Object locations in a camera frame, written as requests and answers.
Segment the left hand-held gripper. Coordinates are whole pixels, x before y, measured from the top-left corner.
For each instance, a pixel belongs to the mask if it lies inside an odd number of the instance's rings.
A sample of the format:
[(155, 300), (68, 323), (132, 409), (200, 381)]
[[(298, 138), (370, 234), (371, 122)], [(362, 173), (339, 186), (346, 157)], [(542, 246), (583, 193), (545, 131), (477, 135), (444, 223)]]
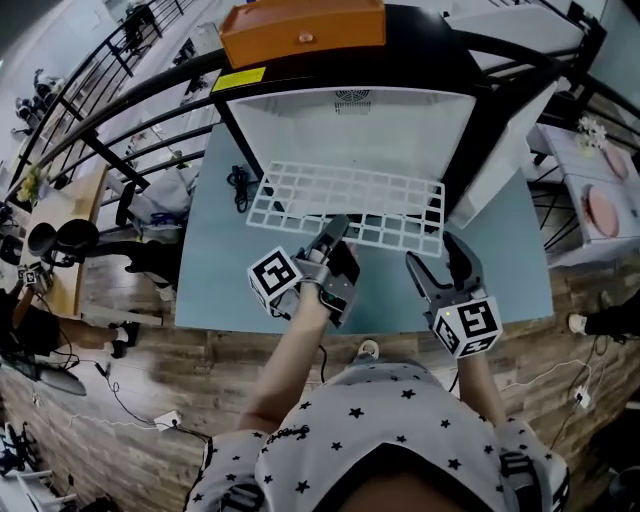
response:
[(339, 328), (356, 295), (360, 267), (343, 242), (350, 219), (336, 215), (311, 245), (293, 256), (277, 247), (247, 269), (249, 284), (262, 307), (274, 318), (289, 321), (297, 309), (303, 282), (316, 286), (318, 300)]

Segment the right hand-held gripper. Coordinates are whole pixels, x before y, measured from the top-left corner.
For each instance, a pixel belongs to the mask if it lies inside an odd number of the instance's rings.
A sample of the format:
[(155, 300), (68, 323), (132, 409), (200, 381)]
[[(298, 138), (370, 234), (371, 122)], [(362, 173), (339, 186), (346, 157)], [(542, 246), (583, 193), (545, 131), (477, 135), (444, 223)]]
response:
[(453, 284), (440, 284), (411, 251), (405, 264), (420, 296), (429, 303), (425, 313), (429, 328), (451, 356), (466, 358), (491, 348), (502, 335), (502, 323), (495, 297), (485, 291), (476, 254), (450, 232), (443, 234), (443, 242)]

